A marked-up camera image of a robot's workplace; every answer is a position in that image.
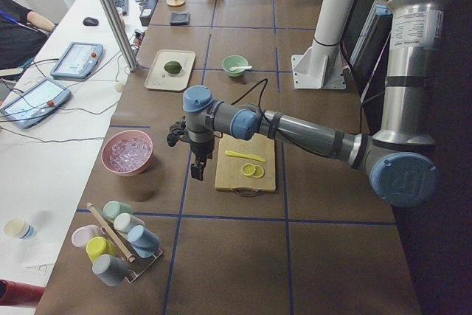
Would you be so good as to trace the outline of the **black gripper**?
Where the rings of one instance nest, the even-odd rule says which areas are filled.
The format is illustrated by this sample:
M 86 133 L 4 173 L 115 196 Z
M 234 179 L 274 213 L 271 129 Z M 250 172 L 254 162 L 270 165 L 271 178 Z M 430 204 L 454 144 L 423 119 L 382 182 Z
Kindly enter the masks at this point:
M 195 155 L 195 161 L 190 165 L 190 173 L 193 179 L 199 181 L 204 180 L 206 160 L 212 159 L 214 149 L 214 140 L 209 140 L 206 142 L 190 142 L 190 150 Z

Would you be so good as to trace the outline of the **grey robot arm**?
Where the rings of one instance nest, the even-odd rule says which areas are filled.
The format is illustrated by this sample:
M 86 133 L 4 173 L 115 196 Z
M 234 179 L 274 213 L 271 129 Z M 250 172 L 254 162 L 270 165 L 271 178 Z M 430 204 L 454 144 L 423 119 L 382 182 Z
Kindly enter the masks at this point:
M 228 104 L 206 86 L 184 92 L 185 115 L 173 131 L 194 153 L 194 179 L 204 177 L 216 133 L 244 140 L 262 134 L 366 173 L 375 194 L 393 206 L 413 207 L 433 196 L 439 173 L 427 131 L 431 65 L 451 0 L 378 0 L 372 8 L 392 17 L 381 127 L 373 135 L 342 131 L 335 104 L 327 100 L 330 90 L 344 87 L 341 41 L 354 1 L 323 0 L 312 44 L 291 59 L 294 86 L 302 95 L 285 104 L 295 105 L 303 118 Z

